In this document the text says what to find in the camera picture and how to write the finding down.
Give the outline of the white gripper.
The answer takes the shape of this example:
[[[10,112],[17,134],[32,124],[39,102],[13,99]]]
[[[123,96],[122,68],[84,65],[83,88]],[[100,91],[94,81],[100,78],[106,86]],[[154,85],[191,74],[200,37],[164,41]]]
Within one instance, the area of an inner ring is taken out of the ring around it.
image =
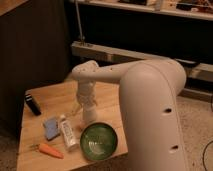
[[[92,107],[97,105],[95,99],[95,83],[79,82],[76,97],[78,103],[72,105],[72,116],[77,115],[82,107]]]

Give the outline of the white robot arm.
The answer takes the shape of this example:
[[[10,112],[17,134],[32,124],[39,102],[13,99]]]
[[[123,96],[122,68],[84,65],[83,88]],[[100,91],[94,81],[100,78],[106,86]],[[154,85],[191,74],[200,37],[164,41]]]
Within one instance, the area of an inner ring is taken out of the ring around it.
[[[119,105],[132,171],[189,171],[176,99],[186,73],[175,60],[141,60],[100,67],[77,65],[77,99],[83,122],[96,120],[94,84],[119,85]]]

